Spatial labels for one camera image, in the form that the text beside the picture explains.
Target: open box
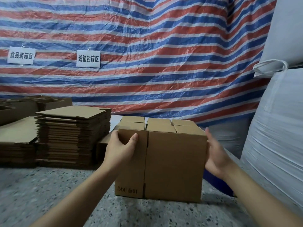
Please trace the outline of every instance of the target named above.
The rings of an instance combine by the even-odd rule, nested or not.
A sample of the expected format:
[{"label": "open box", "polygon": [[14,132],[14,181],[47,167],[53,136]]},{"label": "open box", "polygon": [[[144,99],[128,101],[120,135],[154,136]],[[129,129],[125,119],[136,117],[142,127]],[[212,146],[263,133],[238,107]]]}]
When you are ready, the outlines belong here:
[{"label": "open box", "polygon": [[[121,119],[114,128],[126,144],[134,133],[134,155],[115,181],[115,194],[134,198],[200,202],[207,151],[205,132],[187,120]],[[99,141],[104,153],[110,134]]]}]

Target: forearm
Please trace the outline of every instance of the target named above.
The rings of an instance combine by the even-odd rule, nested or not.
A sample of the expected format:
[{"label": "forearm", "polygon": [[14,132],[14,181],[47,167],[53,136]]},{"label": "forearm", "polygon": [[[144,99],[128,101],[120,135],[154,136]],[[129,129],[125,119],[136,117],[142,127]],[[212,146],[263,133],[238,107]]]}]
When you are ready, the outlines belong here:
[{"label": "forearm", "polygon": [[259,186],[236,163],[227,167],[224,181],[231,187],[248,212],[261,227],[299,227],[300,217]]},{"label": "forearm", "polygon": [[116,175],[101,166],[31,227],[80,227],[85,224]]}]

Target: left hand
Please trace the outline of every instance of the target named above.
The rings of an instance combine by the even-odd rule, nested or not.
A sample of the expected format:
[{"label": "left hand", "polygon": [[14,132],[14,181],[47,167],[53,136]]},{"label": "left hand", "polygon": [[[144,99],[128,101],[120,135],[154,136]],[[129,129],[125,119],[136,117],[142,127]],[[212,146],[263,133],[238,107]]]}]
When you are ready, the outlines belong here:
[{"label": "left hand", "polygon": [[114,130],[107,144],[102,165],[115,174],[119,174],[123,167],[131,160],[137,141],[138,134],[135,133],[129,142],[123,145],[119,140],[118,131]]}]

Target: white paper sign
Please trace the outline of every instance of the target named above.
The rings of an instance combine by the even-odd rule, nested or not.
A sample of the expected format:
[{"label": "white paper sign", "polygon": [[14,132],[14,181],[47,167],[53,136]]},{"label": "white paper sign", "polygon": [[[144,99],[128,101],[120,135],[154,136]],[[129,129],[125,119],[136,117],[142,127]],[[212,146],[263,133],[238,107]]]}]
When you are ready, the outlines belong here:
[{"label": "white paper sign", "polygon": [[34,48],[9,47],[7,63],[33,64],[35,55],[36,49]]},{"label": "white paper sign", "polygon": [[78,50],[77,67],[100,68],[100,51]]}]

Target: striped tarp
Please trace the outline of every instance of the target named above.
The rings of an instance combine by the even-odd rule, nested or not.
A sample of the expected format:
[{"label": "striped tarp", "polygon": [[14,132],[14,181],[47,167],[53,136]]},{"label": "striped tarp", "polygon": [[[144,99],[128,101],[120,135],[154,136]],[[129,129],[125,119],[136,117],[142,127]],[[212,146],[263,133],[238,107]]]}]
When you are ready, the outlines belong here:
[{"label": "striped tarp", "polygon": [[[44,94],[209,126],[252,115],[276,0],[0,0],[0,98]],[[37,49],[7,63],[10,46]],[[77,68],[77,50],[101,68]]]}]

